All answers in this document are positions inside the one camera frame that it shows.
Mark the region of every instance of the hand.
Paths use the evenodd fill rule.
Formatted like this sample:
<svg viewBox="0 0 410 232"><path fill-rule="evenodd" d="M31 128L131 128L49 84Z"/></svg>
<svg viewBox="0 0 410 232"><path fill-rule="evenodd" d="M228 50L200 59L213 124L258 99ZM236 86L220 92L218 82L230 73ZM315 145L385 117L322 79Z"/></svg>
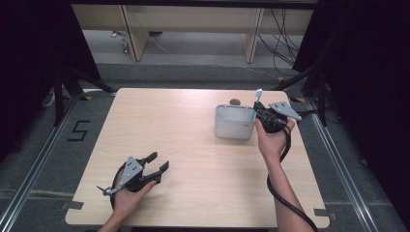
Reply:
<svg viewBox="0 0 410 232"><path fill-rule="evenodd" d="M287 118L286 126L292 131L295 127L295 122L291 118ZM280 154L286 146L285 133L282 130L276 133L265 132L259 119L256 119L255 127L258 135L259 151L263 159L267 163L279 163Z"/></svg>
<svg viewBox="0 0 410 232"><path fill-rule="evenodd" d="M120 172L116 180L116 186L120 184L123 171ZM138 206L138 203L142 198L154 187L155 181L148 183L143 189L138 192L129 191L127 188L123 188L115 193L114 213L121 218L127 218L130 216Z"/></svg>

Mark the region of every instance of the floor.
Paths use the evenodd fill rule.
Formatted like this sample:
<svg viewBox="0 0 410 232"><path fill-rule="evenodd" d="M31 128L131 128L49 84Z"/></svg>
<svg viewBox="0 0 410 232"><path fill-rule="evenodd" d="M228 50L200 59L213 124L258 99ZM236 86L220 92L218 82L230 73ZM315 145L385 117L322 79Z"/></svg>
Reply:
<svg viewBox="0 0 410 232"><path fill-rule="evenodd" d="M153 33L151 40L147 43L142 59L134 62L123 49L123 36L112 36L109 31L84 31L84 35L89 43L90 49L96 63L101 71L106 73L114 65L129 66L190 66L212 68L238 68L247 72L260 72L264 68L277 68L278 71L291 69L291 64L285 62L274 55L259 40L255 50L255 59L252 64L247 64L242 48L241 37L235 34L203 34L203 33ZM262 35L263 40L272 47L277 47L277 41L272 35ZM291 37L297 46L303 37ZM277 51L292 60L289 54L289 47L278 44ZM104 115L108 112L113 97L95 98L93 104L87 101L80 101L71 115L67 127L68 131L73 124L83 118L99 118L95 125L91 125L89 130L91 140L96 140L103 125ZM295 110L306 110L309 102L292 104ZM42 151L43 144L47 142L47 137L52 133L54 111L48 108L38 116L38 123L33 125L24 138L26 146L21 147L15 153L23 156L8 156L0 165L0 209L6 209L16 190L26 178L26 173L35 162L38 153ZM384 194L371 170L359 162L360 152L355 147L354 141L350 140L348 130L343 127L337 117L336 111L327 112L329 122L325 132L336 143L336 151L325 145L326 138L323 138L323 130L320 124L315 122L315 117L306 118L299 125L302 137L307 147L313 171L315 173L319 188L321 190L326 208L331 217L331 226L320 231L406 231L395 209ZM67 141L73 136L69 132L62 133L60 141ZM75 157L51 156L46 162L43 175L34 180L34 187L30 191L30 196L22 207L17 218L14 218L11 231L86 231L96 230L97 226L76 227L69 226L64 222L66 213L64 203L70 202L74 190L81 177L81 172L74 173L73 168L83 169L88 160L82 156L84 153L91 153L93 146L73 145L72 154ZM63 146L57 143L52 147L53 153L64 154ZM347 176L351 177L356 191L360 194L359 199L363 199L367 209L371 211L377 228L366 227L366 223L361 221L359 212L361 209L355 208L351 195L346 191L345 182L340 179L337 169L337 157L341 157L341 163L347 170ZM59 162L69 162L70 165L58 165Z"/></svg>

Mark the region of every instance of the gray carpet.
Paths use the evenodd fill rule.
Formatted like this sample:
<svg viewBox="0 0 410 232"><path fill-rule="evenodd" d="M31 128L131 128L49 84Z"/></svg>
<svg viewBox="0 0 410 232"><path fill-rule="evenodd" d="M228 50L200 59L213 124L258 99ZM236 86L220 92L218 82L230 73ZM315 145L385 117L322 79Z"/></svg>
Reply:
<svg viewBox="0 0 410 232"><path fill-rule="evenodd" d="M139 88L207 88L207 89L270 89L278 85L273 76L290 78L275 69L255 69L251 72L241 68L222 68L211 66L138 66L138 65L98 65L104 83L111 87ZM280 70L281 73L294 74L294 71ZM94 86L81 82L84 88ZM300 98L303 81L288 88L290 98ZM64 202L72 199L76 187L99 136L103 121L114 97L94 96L89 101L79 101L75 106L68 124L58 139L50 158L35 184L32 194L23 207L12 231L86 231L98 227L70 226L64 221ZM296 111L307 110L307 105L292 102ZM395 209L384 191L378 185L371 170L358 163L361 157L349 131L338 123L337 112L328 110L326 114L328 129L355 180L366 203L376 219L380 231L406 231ZM0 164L0 209L8 205L13 190L19 187L37 153L50 133L54 120L53 107L46 108L38 116L31 130L22 139L21 150L9 154ZM321 231L363 231L356 212L347 197L337 172L317 132L311 115L299 123L299 128L307 148L313 172L329 213L337 219ZM73 133L77 121L87 134L82 141L69 141L78 138ZM154 232L153 228L139 228L136 231ZM176 231L162 228L161 231Z"/></svg>

